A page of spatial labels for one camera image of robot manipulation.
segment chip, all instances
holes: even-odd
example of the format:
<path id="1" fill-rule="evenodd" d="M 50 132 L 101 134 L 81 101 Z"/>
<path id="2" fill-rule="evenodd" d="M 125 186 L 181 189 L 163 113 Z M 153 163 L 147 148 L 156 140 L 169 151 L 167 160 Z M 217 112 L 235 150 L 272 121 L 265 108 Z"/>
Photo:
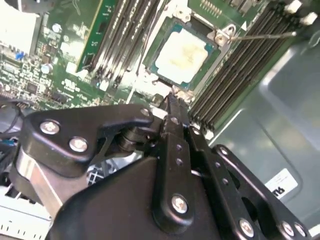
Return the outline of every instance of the chip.
<path id="1" fill-rule="evenodd" d="M 38 90 L 38 86 L 31 82 L 28 82 L 28 84 L 26 85 L 26 90 L 31 94 L 36 94 Z"/>
<path id="2" fill-rule="evenodd" d="M 42 63 L 43 64 L 49 64 L 50 63 L 51 58 L 49 56 L 42 56 Z"/>
<path id="3" fill-rule="evenodd" d="M 165 37 L 155 40 L 144 64 L 164 82 L 192 91 L 216 45 L 192 25 L 171 20 L 167 26 Z"/>
<path id="4" fill-rule="evenodd" d="M 209 55 L 205 47 L 185 29 L 172 32 L 155 61 L 157 73 L 179 85 L 190 83 Z"/>

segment metal rod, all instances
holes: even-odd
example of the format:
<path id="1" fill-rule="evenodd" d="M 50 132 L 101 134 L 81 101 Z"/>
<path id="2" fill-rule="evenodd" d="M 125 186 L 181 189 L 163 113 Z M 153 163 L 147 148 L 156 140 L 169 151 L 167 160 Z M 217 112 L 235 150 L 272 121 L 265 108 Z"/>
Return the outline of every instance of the metal rod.
<path id="1" fill-rule="evenodd" d="M 281 34 L 264 34 L 253 36 L 233 36 L 230 41 L 244 41 L 244 40 L 257 40 L 257 39 L 285 39 L 297 36 L 296 31 L 284 32 Z"/>

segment capacitor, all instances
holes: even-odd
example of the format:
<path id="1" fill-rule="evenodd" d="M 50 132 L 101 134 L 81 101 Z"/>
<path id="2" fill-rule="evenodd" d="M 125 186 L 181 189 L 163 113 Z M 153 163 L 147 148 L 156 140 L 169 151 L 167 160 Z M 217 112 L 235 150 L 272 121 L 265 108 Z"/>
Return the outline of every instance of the capacitor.
<path id="1" fill-rule="evenodd" d="M 53 69 L 54 69 L 54 67 L 53 67 L 51 64 L 49 64 L 49 63 L 43 64 L 43 65 L 41 66 L 41 72 L 42 72 L 43 74 L 49 74 Z"/>
<path id="2" fill-rule="evenodd" d="M 60 32 L 62 31 L 62 27 L 61 27 L 60 24 L 55 23 L 55 24 L 52 25 L 52 30 L 53 30 L 56 34 L 58 34 L 58 33 L 60 33 Z"/>

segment green circuit board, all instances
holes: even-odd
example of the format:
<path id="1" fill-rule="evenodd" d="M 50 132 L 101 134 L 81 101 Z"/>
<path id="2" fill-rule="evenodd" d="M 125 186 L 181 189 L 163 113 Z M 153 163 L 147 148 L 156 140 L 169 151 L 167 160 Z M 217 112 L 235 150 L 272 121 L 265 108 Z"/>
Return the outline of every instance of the green circuit board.
<path id="1" fill-rule="evenodd" d="M 223 29 L 224 27 L 234 24 L 236 27 L 237 36 L 244 36 L 246 32 L 250 29 L 251 25 L 257 20 L 257 16 L 264 10 L 267 5 L 266 1 L 247 1 L 251 2 L 252 5 L 249 9 L 246 9 L 245 12 L 241 11 L 241 7 L 235 7 L 229 4 L 225 0 L 199 0 L 199 1 L 189 1 L 188 7 L 192 10 L 194 18 L 197 18 L 200 15 L 206 21 L 214 26 L 216 29 Z M 147 67 L 148 71 L 153 74 L 157 73 L 157 67 L 155 66 L 155 61 L 159 56 L 159 52 L 164 46 L 167 38 L 166 36 L 172 32 L 172 25 L 176 22 L 175 18 L 167 17 L 163 22 L 158 34 L 156 35 L 146 57 L 144 58 L 144 65 Z M 206 37 L 200 32 L 194 34 L 199 38 Z M 203 62 L 201 68 L 192 78 L 192 81 L 189 83 L 182 82 L 178 84 L 179 87 L 186 90 L 192 91 L 196 96 L 201 88 L 206 84 L 207 79 L 204 79 L 205 74 L 210 70 L 215 61 L 220 61 L 221 63 L 225 62 L 230 53 L 234 51 L 239 42 L 231 44 L 227 52 L 222 53 L 222 50 L 215 46 L 215 50 L 209 57 Z M 162 79 L 164 79 L 169 84 L 177 85 L 172 80 L 163 77 L 161 74 L 158 74 Z"/>
<path id="2" fill-rule="evenodd" d="M 266 5 L 265 0 L 256 1 L 252 0 L 253 5 L 245 13 L 224 0 L 190 0 L 188 7 L 193 15 L 201 16 L 217 28 L 234 24 L 236 33 L 242 36 Z M 124 104 L 129 96 L 130 103 L 148 105 L 155 99 L 158 103 L 166 93 L 150 82 L 136 85 L 133 76 L 123 80 L 117 89 L 101 90 L 101 81 L 96 81 L 95 75 L 87 70 L 81 70 L 88 56 L 98 51 L 118 3 L 117 0 L 60 1 L 54 10 L 42 16 L 34 54 L 17 60 L 12 51 L 1 51 L 0 94 L 34 102 L 34 108 L 44 110 Z M 154 61 L 174 21 L 173 17 L 163 22 L 143 61 L 147 67 Z M 220 65 L 236 46 L 233 44 L 225 53 Z M 205 85 L 203 76 L 220 53 L 216 47 L 192 81 L 182 87 L 196 91 Z M 42 72 L 43 67 L 49 68 L 48 74 Z"/>

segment blue connector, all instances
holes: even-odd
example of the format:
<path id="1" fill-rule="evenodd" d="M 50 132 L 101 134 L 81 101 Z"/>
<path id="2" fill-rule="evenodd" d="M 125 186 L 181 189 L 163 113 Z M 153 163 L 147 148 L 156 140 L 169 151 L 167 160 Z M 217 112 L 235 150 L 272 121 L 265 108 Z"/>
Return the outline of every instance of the blue connector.
<path id="1" fill-rule="evenodd" d="M 17 53 L 15 54 L 15 60 L 21 60 L 21 59 L 24 58 L 24 56 L 25 56 L 25 53 L 24 53 L 23 51 L 17 52 Z"/>

